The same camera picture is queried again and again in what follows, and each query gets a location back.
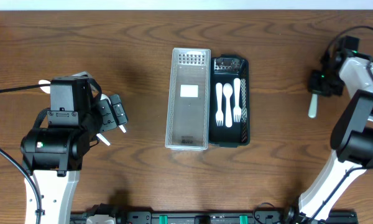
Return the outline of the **white plastic fork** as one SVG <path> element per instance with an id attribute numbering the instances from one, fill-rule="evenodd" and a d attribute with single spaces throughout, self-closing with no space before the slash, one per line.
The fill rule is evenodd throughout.
<path id="1" fill-rule="evenodd" d="M 235 78 L 234 79 L 234 108 L 233 108 L 233 115 L 234 115 L 235 123 L 238 123 L 241 120 L 241 107 L 239 105 L 240 92 L 241 92 L 241 80 L 239 78 Z"/>
<path id="2" fill-rule="evenodd" d="M 308 109 L 308 117 L 311 119 L 316 118 L 317 110 L 318 110 L 318 95 L 312 94 L 310 106 Z"/>
<path id="3" fill-rule="evenodd" d="M 222 112 L 222 97 L 223 97 L 223 85 L 221 83 L 217 83 L 215 86 L 216 89 L 216 101 L 217 101 L 217 111 L 215 114 L 216 117 L 216 124 L 218 127 L 223 125 L 224 122 L 224 115 Z"/>

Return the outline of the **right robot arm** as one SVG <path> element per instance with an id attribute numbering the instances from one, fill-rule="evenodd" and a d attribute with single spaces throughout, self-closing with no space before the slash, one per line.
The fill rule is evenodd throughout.
<path id="1" fill-rule="evenodd" d="M 358 51 L 356 37 L 338 37 L 330 46 L 321 70 L 313 70 L 308 81 L 308 115 L 315 118 L 319 96 L 340 96 L 347 89 L 351 100 L 332 130 L 329 159 L 289 210 L 288 223 L 324 223 L 349 185 L 373 169 L 373 57 Z"/>

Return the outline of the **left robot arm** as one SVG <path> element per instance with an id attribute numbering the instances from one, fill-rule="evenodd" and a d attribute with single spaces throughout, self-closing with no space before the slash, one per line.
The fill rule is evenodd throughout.
<path id="1" fill-rule="evenodd" d="M 128 122 L 119 95 L 106 96 L 88 75 L 49 83 L 50 107 L 38 115 L 22 139 L 22 166 L 33 182 L 27 190 L 26 223 L 69 223 L 83 156 L 103 133 Z"/>

